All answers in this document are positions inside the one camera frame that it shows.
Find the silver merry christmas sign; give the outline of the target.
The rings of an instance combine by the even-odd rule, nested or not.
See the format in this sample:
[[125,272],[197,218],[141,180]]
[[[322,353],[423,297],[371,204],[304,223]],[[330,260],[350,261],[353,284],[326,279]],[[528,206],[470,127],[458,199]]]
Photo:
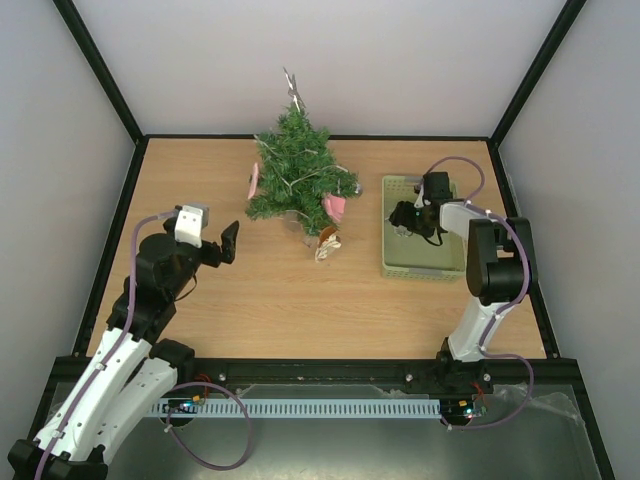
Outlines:
[[402,238],[407,238],[413,235],[413,233],[404,226],[394,226],[393,230],[397,236]]

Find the green perforated plastic basket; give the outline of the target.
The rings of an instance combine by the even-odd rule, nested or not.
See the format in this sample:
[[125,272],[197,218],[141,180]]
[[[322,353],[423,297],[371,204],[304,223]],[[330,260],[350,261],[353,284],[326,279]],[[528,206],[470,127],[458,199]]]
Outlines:
[[414,187],[420,181],[420,177],[402,175],[386,175],[382,179],[382,276],[428,281],[456,281],[465,273],[466,252],[460,237],[448,233],[442,234],[443,245],[429,245],[416,234],[407,238],[397,236],[388,221],[398,202],[413,202],[416,199]]

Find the pink felt bow ornament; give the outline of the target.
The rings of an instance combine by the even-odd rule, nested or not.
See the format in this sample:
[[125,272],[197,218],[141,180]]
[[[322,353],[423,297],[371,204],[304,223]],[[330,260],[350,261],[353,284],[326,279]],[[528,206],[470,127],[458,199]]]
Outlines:
[[322,200],[322,205],[329,218],[339,224],[345,212],[346,199],[341,196],[326,194]]

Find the snowman ornament brown hat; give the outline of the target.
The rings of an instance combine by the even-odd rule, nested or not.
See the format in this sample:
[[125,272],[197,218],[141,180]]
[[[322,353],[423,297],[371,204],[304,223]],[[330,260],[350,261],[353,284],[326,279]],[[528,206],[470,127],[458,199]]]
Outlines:
[[321,231],[314,253],[317,263],[326,260],[331,253],[341,248],[342,242],[338,233],[339,230],[334,226],[328,226]]

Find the silver star ornament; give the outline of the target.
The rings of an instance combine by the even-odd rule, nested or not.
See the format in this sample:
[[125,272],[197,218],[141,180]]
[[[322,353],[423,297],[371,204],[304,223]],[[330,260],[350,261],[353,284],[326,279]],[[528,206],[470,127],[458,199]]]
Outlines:
[[289,73],[286,68],[283,68],[283,71],[288,85],[288,95],[291,98],[296,109],[299,112],[302,112],[306,108],[306,106],[298,91],[296,77],[293,73]]

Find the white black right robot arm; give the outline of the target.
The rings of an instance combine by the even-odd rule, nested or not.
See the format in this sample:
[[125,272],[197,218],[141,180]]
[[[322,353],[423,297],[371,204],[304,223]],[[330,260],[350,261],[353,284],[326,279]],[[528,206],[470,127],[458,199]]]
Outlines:
[[434,248],[452,235],[466,243],[465,279],[470,300],[457,328],[436,355],[435,379],[445,390],[460,390],[471,379],[468,364],[506,358],[488,345],[502,320],[537,280],[530,222],[483,209],[451,190],[446,172],[425,173],[414,201],[400,201],[388,217],[396,229],[417,235]]

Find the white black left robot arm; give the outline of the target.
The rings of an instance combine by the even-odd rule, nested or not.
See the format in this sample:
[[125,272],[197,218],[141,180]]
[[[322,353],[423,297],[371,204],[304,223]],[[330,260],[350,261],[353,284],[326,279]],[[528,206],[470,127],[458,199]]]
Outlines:
[[192,370],[195,352],[161,334],[201,266],[235,259],[239,224],[220,242],[191,213],[159,215],[164,230],[131,239],[130,274],[99,347],[67,398],[8,461],[19,479],[104,479],[118,450],[151,407]]

